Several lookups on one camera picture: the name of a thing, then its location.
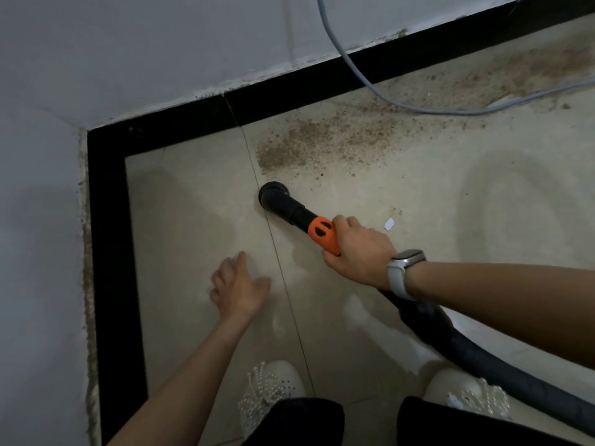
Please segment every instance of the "white watch band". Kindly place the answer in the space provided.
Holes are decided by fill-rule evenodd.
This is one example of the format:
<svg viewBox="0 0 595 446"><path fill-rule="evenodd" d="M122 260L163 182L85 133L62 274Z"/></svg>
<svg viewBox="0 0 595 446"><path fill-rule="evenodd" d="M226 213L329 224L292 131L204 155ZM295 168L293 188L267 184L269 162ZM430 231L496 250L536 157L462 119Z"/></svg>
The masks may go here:
<svg viewBox="0 0 595 446"><path fill-rule="evenodd" d="M387 265L389 271L390 290L402 299L415 300L405 288L405 262L392 260Z"/></svg>

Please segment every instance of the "black baseboard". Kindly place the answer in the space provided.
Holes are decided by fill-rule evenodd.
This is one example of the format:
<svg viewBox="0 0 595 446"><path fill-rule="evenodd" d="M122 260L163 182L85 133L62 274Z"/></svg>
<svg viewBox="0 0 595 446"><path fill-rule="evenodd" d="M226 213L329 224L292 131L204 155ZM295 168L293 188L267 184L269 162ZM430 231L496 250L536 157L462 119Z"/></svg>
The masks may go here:
<svg viewBox="0 0 595 446"><path fill-rule="evenodd" d="M353 53L394 78L595 12L595 0L520 0ZM362 87L341 58L89 132L89 191L101 433L106 444L147 398L124 159Z"/></svg>

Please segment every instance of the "watch face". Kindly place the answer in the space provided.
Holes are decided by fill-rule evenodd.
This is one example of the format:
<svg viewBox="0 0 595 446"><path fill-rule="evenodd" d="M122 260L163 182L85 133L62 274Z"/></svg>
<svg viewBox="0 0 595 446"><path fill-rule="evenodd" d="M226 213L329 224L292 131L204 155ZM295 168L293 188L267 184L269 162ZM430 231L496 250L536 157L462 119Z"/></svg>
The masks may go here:
<svg viewBox="0 0 595 446"><path fill-rule="evenodd" d="M395 257L395 259L397 260L407 260L411 257L414 257L416 255L419 255L420 253L423 253L421 250L418 250L416 248L410 248L408 250L404 250L403 252L399 252L397 254L397 256Z"/></svg>

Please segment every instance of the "person's left arm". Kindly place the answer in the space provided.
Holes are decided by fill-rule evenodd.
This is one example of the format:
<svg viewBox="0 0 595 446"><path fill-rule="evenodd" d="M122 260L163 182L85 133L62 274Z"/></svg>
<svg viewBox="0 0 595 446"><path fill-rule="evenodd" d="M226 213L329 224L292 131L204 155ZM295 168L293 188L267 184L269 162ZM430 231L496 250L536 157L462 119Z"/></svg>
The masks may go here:
<svg viewBox="0 0 595 446"><path fill-rule="evenodd" d="M252 280L246 254L227 258L212 276L219 322L182 368L122 427L109 446L196 446L231 356L271 288Z"/></svg>

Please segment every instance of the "power cord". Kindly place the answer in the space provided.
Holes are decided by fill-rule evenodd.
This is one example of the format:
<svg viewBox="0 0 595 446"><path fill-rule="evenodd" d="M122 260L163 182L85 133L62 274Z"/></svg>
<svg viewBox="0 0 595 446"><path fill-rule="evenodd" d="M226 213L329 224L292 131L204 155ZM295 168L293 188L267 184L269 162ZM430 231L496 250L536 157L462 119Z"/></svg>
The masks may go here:
<svg viewBox="0 0 595 446"><path fill-rule="evenodd" d="M431 114L431 115L443 115L443 116L481 116L485 114L491 114L493 112L502 111L504 109L508 109L513 106L517 106L519 104L530 102L531 100L535 100L536 98L541 98L549 94L555 94L558 92L568 91L571 89L577 89L579 87L591 86L595 85L595 78L590 78L588 80L575 82L572 84L567 84L560 87L555 87L554 89L547 89L544 91L536 92L532 95L528 95L526 97L519 97L509 100L508 102L495 104L493 106L488 106L482 109L472 109L472 110L451 110L451 109L432 109L432 108L425 108L420 106L413 106L410 104L405 104L403 102L399 102L398 100L392 100L386 95L384 95L380 90L368 81L357 67L343 48L343 46L339 43L337 36L335 36L333 30L331 29L331 25L328 22L327 16L327 8L324 6L324 0L316 0L318 2L318 10L320 11L320 18L323 21L324 30L327 32L328 38L331 39L334 47L337 49L341 57L345 60L349 68L353 71L356 77L364 83L364 85L370 89L374 94L376 94L379 98L384 100L389 104L393 104L398 106L399 108L406 109L408 111L417 112L419 114Z"/></svg>

